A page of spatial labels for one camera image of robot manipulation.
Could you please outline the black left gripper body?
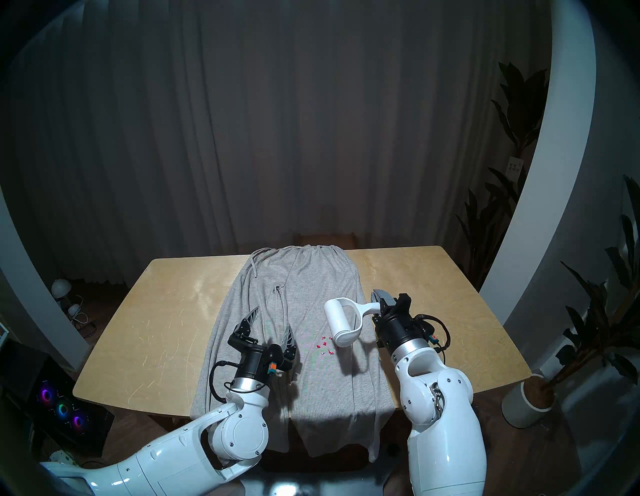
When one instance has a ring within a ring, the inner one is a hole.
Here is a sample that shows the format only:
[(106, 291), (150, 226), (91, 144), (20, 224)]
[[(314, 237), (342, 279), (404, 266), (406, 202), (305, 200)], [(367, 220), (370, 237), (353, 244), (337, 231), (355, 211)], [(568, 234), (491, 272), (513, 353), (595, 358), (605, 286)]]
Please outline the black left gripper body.
[(283, 350), (278, 344), (261, 345), (257, 340), (241, 340), (232, 335), (228, 344), (241, 353), (241, 360), (229, 389), (239, 389), (241, 379), (254, 380), (267, 385), (276, 372), (289, 372), (294, 360), (284, 360)]

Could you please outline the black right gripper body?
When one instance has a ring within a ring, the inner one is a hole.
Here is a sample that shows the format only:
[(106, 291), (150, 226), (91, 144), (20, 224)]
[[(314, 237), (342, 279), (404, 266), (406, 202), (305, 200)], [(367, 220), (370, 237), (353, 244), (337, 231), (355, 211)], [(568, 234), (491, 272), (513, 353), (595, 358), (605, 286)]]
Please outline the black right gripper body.
[(395, 299), (396, 303), (379, 302), (381, 310), (374, 313), (377, 347), (394, 353), (398, 347), (414, 339), (424, 339), (435, 345), (434, 327), (423, 315), (412, 317), (410, 314), (411, 297), (400, 294)]

